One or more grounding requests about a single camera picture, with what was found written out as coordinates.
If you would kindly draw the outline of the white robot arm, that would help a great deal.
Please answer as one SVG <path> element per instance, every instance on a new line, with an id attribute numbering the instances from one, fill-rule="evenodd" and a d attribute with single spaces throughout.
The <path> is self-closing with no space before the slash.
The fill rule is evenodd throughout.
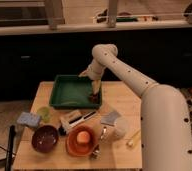
<path id="1" fill-rule="evenodd" d="M 117 58 L 113 44 L 92 48 L 93 60 L 81 74 L 100 88 L 105 69 L 110 69 L 141 99 L 143 171 L 192 171 L 192 133 L 187 102 L 182 93 L 160 84 Z"/>

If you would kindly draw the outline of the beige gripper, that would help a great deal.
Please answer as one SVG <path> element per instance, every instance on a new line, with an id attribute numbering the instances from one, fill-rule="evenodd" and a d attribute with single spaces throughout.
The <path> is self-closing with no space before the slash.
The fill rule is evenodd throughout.
<path id="1" fill-rule="evenodd" d="M 86 70 L 82 71 L 79 74 L 79 77 L 88 77 L 89 79 L 93 80 L 92 81 L 92 92 L 94 95 L 96 95 L 101 86 L 101 81 L 100 79 L 103 76 L 103 70 L 98 67 L 94 67 L 92 65 L 89 65 Z"/>

